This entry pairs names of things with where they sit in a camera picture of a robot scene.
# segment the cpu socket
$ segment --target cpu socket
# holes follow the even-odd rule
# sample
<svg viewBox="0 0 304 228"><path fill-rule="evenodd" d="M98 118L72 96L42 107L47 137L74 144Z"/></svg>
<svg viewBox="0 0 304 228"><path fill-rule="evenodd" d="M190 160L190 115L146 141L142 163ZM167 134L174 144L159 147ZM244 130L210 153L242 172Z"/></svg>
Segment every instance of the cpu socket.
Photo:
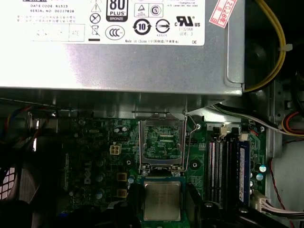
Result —
<svg viewBox="0 0 304 228"><path fill-rule="evenodd" d="M154 114L139 122L140 169L182 169L187 118Z"/></svg>

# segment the red wire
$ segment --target red wire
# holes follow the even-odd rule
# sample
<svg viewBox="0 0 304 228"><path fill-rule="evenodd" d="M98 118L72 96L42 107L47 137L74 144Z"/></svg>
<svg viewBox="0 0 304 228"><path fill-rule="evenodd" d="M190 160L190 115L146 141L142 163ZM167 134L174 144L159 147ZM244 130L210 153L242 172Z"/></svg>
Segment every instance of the red wire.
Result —
<svg viewBox="0 0 304 228"><path fill-rule="evenodd" d="M270 175L271 175L271 178L272 178L272 183L273 183L273 185L274 185L274 189L275 189L275 192L276 192L276 196L277 196L277 199L279 200L279 203L280 203L282 209L286 210L286 209L285 209L285 206L284 206L284 204L283 204L283 202L282 202L282 199L281 199L281 197L280 197L279 191L277 190L277 187L276 187L275 175L274 175L274 173L272 172L271 163L272 163L272 158L271 158L270 161L269 161L269 170L270 170ZM291 226L292 228L295 228L294 223L293 223L292 221L289 221L289 222L290 222L290 226Z"/></svg>
<svg viewBox="0 0 304 228"><path fill-rule="evenodd" d="M299 115L299 112L294 112L294 113L290 114L290 116L286 119L286 127L290 132L303 133L303 131L301 131L301 130L293 130L289 127L289 121L296 115Z"/></svg>
<svg viewBox="0 0 304 228"><path fill-rule="evenodd" d="M255 132L254 130L250 129L251 133L254 134L255 136L258 136L258 133Z"/></svg>

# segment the ccc logo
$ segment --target ccc logo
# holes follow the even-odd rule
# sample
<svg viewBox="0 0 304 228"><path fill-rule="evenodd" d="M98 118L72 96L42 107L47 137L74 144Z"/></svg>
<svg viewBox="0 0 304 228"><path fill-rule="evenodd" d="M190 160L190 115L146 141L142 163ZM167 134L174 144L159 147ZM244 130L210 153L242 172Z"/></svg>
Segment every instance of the ccc logo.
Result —
<svg viewBox="0 0 304 228"><path fill-rule="evenodd" d="M121 26L118 25L112 25L108 27L105 31L106 37L108 37L111 40L119 40L122 37L124 37L124 29Z"/></svg>

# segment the red sticker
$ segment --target red sticker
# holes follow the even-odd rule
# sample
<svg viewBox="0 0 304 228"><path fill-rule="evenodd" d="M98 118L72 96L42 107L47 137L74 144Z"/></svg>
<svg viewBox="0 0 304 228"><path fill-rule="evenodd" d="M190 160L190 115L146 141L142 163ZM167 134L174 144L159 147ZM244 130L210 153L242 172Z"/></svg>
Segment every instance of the red sticker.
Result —
<svg viewBox="0 0 304 228"><path fill-rule="evenodd" d="M226 27L236 2L237 0L218 0L209 22L222 28Z"/></svg>

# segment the power connector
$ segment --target power connector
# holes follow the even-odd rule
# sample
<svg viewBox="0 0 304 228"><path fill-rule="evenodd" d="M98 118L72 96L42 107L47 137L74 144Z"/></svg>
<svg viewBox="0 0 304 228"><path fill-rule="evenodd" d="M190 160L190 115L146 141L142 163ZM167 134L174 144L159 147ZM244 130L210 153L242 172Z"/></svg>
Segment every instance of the power connector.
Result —
<svg viewBox="0 0 304 228"><path fill-rule="evenodd" d="M267 202L271 203L271 199L264 196L262 193L255 191L250 200L250 206L259 212L263 212L262 205L267 204Z"/></svg>

